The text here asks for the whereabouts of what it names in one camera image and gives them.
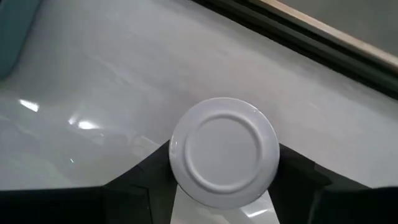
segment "wooden edge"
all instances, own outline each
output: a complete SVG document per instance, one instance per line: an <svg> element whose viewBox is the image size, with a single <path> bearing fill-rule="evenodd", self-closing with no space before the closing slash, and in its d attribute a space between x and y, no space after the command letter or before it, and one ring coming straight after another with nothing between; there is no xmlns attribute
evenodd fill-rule
<svg viewBox="0 0 398 224"><path fill-rule="evenodd" d="M294 19L297 19L301 22L303 22L304 24L308 24L309 26L312 26L316 29L319 29L325 33L327 33L328 35L337 38L341 41L343 41L344 43L353 46L356 49L362 50L364 52L366 52L367 54L376 57L379 60L382 60L384 62L387 62L389 65L392 65L395 68L398 68L398 57L389 54L373 45L367 44L365 42L363 42L362 40L358 40L355 37L352 37L338 29L335 29L329 25L326 25L296 9L293 9L279 1L276 0L257 0L257 1L261 1L273 8L275 8L278 11L282 11L286 14L288 14L289 16L293 17Z"/></svg>

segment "teal object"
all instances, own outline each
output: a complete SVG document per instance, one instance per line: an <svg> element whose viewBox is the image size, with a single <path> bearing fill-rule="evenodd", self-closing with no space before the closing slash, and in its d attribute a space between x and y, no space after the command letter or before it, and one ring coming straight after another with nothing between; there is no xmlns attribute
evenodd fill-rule
<svg viewBox="0 0 398 224"><path fill-rule="evenodd" d="M0 0L0 79L16 64L41 0Z"/></svg>

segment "gray floor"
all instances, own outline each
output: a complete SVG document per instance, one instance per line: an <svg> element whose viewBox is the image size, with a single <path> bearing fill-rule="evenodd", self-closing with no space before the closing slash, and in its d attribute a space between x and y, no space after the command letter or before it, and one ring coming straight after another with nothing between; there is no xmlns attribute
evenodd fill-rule
<svg viewBox="0 0 398 224"><path fill-rule="evenodd" d="M383 51L398 55L398 1L279 1Z"/></svg>

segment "white ceramic plate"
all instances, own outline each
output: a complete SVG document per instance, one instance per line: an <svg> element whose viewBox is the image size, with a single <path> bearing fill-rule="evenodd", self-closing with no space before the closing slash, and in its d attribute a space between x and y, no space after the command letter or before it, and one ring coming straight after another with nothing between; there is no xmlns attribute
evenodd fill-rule
<svg viewBox="0 0 398 224"><path fill-rule="evenodd" d="M279 143L253 105L213 98L191 108L170 140L170 163L181 188L198 202L238 208L260 197L279 163Z"/></svg>

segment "white countertop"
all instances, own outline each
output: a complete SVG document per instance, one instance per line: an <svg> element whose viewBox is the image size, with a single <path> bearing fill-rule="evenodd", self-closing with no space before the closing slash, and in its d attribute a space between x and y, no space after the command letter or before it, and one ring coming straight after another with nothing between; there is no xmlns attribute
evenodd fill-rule
<svg viewBox="0 0 398 224"><path fill-rule="evenodd" d="M279 141L370 187L397 185L398 103L190 0L44 0L0 86L0 189L105 184L201 100L258 107ZM172 223L277 223L267 194Z"/></svg>

